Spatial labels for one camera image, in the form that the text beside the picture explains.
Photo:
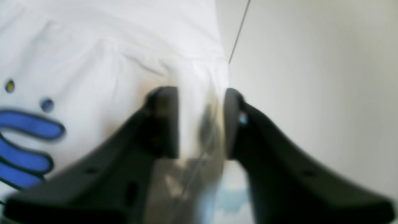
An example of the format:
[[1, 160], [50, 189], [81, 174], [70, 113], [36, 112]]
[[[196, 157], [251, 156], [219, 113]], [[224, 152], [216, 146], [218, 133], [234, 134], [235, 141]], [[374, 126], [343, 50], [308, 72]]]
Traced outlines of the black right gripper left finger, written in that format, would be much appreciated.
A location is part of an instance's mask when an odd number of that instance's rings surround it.
[[178, 90], [166, 86], [109, 140], [44, 184], [6, 200], [5, 224], [142, 224], [155, 163], [176, 159]]

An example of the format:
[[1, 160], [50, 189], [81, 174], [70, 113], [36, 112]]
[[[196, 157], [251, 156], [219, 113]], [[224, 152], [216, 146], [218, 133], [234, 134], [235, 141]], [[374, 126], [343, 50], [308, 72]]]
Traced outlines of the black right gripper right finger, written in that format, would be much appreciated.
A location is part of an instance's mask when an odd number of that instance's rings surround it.
[[243, 95], [224, 99], [226, 157], [245, 170], [257, 224], [390, 224], [391, 199], [341, 177], [293, 143]]

